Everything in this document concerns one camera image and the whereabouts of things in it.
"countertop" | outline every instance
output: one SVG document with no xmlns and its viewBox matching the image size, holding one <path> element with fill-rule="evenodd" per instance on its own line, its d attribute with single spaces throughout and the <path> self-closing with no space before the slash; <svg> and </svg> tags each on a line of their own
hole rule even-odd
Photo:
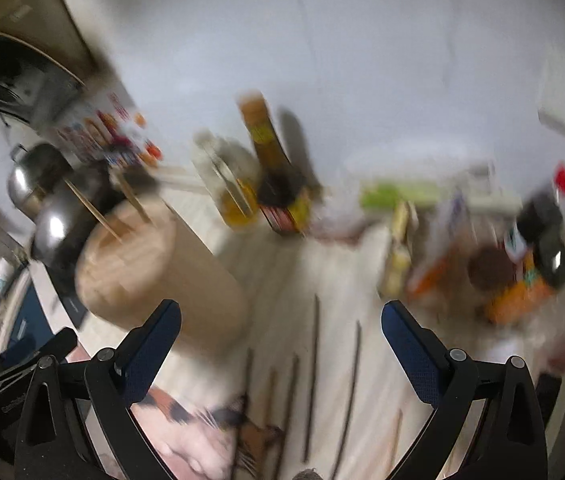
<svg viewBox="0 0 565 480">
<path fill-rule="evenodd" d="M 297 354 L 299 382 L 280 478 L 290 479 L 308 467 L 329 478 L 349 396 L 358 320 L 363 334 L 361 362 L 338 478 L 385 479 L 431 413 L 431 407 L 416 397 L 381 332 L 383 302 L 377 295 L 376 284 L 386 253 L 386 228 L 371 229 L 356 247 L 309 238 L 281 238 L 264 221 L 249 232 L 236 234 L 225 226 L 208 196 L 170 189 L 163 190 L 162 196 L 242 284 L 253 311 L 250 330 L 231 352 L 208 360 L 172 351 L 154 386 L 192 413 L 227 406 L 243 391 L 246 349 L 251 348 L 254 362 L 249 418 L 256 426 L 265 425 L 264 398 L 271 371 L 275 370 L 277 388 L 271 421 L 281 425 L 291 363 Z M 57 332 L 65 326 L 72 327 L 44 266 L 32 262 L 30 274 L 51 329 Z M 309 463 L 302 464 L 315 294 L 322 304 L 315 430 Z M 533 373 L 533 354 L 516 333 L 468 330 L 462 324 L 438 322 L 435 316 L 416 317 L 432 328 L 448 348 L 457 346 L 474 359 L 497 362 L 517 354 L 527 361 Z M 89 355 L 104 347 L 115 348 L 126 335 L 124 330 L 92 314 L 86 316 L 77 332 Z M 481 409 L 480 402 L 475 402 L 440 478 L 459 466 Z"/>
</svg>

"clear plastic bottle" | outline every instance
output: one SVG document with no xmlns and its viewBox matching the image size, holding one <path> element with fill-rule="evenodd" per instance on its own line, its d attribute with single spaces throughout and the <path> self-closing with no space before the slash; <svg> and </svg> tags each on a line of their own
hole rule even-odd
<svg viewBox="0 0 565 480">
<path fill-rule="evenodd" d="M 220 215 L 232 229 L 251 224 L 259 211 L 256 158 L 235 141 L 204 131 L 194 137 L 192 162 Z"/>
</svg>

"green object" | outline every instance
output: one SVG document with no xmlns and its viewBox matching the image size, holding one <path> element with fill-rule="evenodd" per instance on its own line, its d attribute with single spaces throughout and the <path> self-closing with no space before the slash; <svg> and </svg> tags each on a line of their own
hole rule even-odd
<svg viewBox="0 0 565 480">
<path fill-rule="evenodd" d="M 363 209 L 394 210 L 401 200 L 412 202 L 416 207 L 431 207 L 443 197 L 441 188 L 426 181 L 379 181 L 363 189 L 360 205 Z"/>
</svg>

